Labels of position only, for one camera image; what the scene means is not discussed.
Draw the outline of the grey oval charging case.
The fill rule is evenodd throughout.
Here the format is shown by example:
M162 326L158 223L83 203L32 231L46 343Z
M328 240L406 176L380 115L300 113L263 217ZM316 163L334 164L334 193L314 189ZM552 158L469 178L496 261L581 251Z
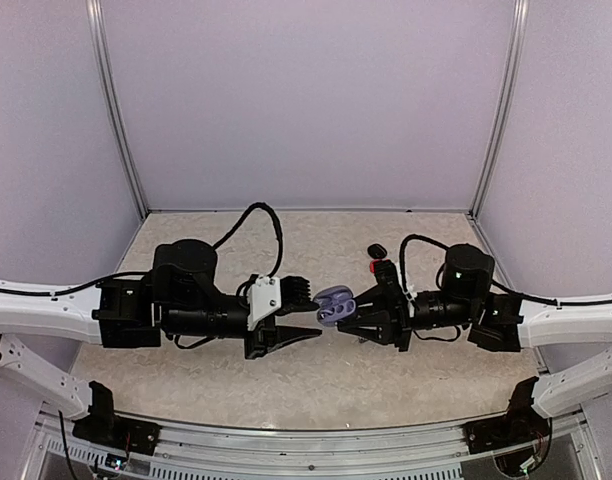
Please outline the grey oval charging case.
M357 310L353 292L344 285L320 291L313 298L313 302L318 306L317 320L325 327L334 327L337 323L353 317Z

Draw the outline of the black earbud charging case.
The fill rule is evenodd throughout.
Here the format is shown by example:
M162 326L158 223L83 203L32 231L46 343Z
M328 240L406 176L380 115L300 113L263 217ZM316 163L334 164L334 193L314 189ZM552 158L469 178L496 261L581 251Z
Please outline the black earbud charging case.
M367 247L367 254L373 260L382 260L387 257L388 252L381 244L373 243Z

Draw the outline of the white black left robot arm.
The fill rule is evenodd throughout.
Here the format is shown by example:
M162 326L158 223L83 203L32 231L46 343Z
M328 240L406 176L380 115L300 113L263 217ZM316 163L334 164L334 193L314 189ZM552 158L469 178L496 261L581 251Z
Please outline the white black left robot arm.
M237 295L215 284L215 247L184 239L155 250L145 272L113 274L64 289L0 280L0 377L40 394L62 415L85 421L107 445L126 434L115 414L113 394L96 381L78 380L21 342L23 335L72 339L106 349L158 348L168 337L198 337L203 343L240 339L248 360L297 342L321 330L282 326L279 316L315 306L302 277L275 274L253 279Z

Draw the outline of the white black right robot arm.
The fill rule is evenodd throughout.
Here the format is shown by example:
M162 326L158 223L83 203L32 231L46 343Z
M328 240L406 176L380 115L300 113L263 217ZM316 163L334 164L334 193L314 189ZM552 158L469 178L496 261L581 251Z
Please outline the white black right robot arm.
M520 352L555 344L600 343L606 350L567 369L518 383L497 433L509 444L521 442L537 424L571 407L612 392L612 294L542 298L513 291L494 281L495 261L467 244L444 246L434 291L414 292L401 243L396 262L376 258L376 284L353 298L353 309L333 306L343 333L380 345L408 349L421 330L454 328L489 352Z

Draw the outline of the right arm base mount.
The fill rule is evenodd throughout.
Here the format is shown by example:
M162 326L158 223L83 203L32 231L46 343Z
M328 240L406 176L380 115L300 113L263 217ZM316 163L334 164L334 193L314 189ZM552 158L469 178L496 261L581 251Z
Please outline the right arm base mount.
M519 382L511 395L506 411L483 420L467 422L463 432L470 454L511 451L495 454L498 471L511 479L528 479L546 461L553 435L553 421L543 418L534 409L532 396L538 378Z

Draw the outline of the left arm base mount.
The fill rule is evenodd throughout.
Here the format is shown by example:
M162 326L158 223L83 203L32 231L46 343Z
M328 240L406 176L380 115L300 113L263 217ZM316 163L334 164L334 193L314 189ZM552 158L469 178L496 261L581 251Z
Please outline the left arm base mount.
M73 436L125 453L153 456L161 426L118 415L109 388L96 381L91 381L89 388L91 404L86 410L87 415L73 422Z

